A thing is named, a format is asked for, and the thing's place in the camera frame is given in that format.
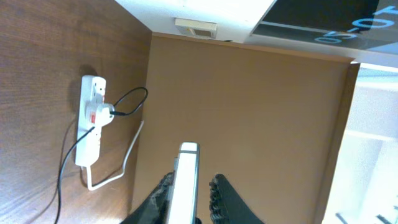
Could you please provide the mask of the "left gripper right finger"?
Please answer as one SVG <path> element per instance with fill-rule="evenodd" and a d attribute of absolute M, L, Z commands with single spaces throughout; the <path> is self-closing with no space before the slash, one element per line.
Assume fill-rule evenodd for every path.
<path fill-rule="evenodd" d="M 216 224 L 264 224 L 223 174 L 216 174 L 210 186 L 210 218 Z"/>

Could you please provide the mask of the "white USB charger plug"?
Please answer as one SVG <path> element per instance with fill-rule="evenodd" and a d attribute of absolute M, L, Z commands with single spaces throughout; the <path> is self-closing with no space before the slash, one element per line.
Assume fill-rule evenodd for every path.
<path fill-rule="evenodd" d="M 114 106 L 108 103 L 88 103 L 85 118 L 89 125 L 103 127 L 112 122 Z"/>

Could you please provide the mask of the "white wall switch box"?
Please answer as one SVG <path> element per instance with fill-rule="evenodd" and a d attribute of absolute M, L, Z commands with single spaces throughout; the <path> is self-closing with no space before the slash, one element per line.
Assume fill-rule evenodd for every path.
<path fill-rule="evenodd" d="M 216 23 L 175 18 L 175 26 L 181 34 L 189 37 L 215 39 L 217 35 Z"/>

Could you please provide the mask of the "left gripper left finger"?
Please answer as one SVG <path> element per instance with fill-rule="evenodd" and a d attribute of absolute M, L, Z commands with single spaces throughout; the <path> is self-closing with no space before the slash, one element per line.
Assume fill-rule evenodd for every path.
<path fill-rule="evenodd" d="M 163 224 L 169 206 L 174 173 L 167 173 L 149 196 L 121 224 Z"/>

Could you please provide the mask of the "black Galaxy smartphone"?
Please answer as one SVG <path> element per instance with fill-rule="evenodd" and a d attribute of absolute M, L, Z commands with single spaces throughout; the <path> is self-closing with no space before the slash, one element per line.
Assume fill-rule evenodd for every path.
<path fill-rule="evenodd" d="M 165 222 L 193 224 L 197 215 L 200 145 L 183 142 L 175 159 L 174 176 L 169 193 Z"/>

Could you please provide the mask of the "white power strip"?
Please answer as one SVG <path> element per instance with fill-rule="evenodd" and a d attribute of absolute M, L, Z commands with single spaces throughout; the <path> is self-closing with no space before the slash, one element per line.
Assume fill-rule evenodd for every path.
<path fill-rule="evenodd" d="M 105 88 L 104 78 L 94 75 L 82 76 L 77 139 L 95 126 L 96 116 L 94 112 L 88 112 L 88 107 L 104 102 Z M 95 128 L 88 133 L 76 146 L 75 164 L 81 167 L 94 164 L 100 155 L 100 141 L 101 128 Z"/>

